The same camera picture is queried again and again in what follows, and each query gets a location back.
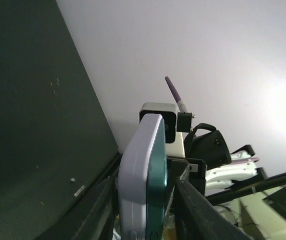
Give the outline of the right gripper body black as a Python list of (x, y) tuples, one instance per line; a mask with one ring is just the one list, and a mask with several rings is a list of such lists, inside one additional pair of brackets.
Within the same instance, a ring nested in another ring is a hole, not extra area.
[(189, 182), (201, 194), (205, 194), (206, 171), (230, 164), (231, 156), (224, 137), (215, 126), (199, 123), (191, 128), (191, 121), (191, 113), (178, 113), (176, 129), (188, 133), (183, 141), (184, 158), (197, 167), (196, 170), (190, 167), (192, 176)]

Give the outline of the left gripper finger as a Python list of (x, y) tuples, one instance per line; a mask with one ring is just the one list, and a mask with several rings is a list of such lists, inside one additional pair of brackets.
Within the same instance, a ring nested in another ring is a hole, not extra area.
[(178, 240), (251, 239), (228, 222), (187, 180), (175, 181), (174, 215)]

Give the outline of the teal phone black screen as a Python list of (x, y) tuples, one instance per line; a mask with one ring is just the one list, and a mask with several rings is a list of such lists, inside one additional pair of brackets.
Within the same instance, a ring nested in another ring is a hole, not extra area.
[(164, 119), (159, 115), (147, 176), (146, 239), (162, 239), (167, 188)]

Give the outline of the lavender phone case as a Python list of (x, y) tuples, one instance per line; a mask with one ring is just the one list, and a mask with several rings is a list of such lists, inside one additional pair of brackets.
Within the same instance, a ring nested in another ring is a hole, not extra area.
[(147, 176), (158, 116), (150, 113), (140, 120), (121, 158), (118, 200), (123, 240), (146, 240)]

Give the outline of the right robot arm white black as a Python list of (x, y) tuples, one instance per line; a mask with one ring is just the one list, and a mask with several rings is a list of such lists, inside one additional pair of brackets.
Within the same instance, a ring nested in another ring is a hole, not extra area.
[(189, 182), (201, 194), (208, 190), (239, 190), (266, 179), (265, 171), (256, 166), (259, 159), (255, 158), (251, 145), (229, 152), (216, 127), (207, 123), (192, 127), (191, 120), (191, 113), (178, 113), (177, 132), (187, 136), (179, 146), (183, 156), (172, 151), (167, 159), (167, 197), (173, 194), (175, 179), (186, 167), (189, 167)]

